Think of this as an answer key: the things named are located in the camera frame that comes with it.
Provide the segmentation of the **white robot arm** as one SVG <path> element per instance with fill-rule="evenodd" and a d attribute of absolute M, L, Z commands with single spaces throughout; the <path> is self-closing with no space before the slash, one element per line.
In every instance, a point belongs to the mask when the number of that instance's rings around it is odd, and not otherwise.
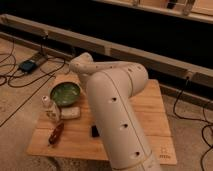
<path fill-rule="evenodd" d="M 78 75 L 113 171 L 162 171 L 129 98 L 148 81 L 145 67 L 127 61 L 95 62 L 88 53 L 70 61 Z"/>

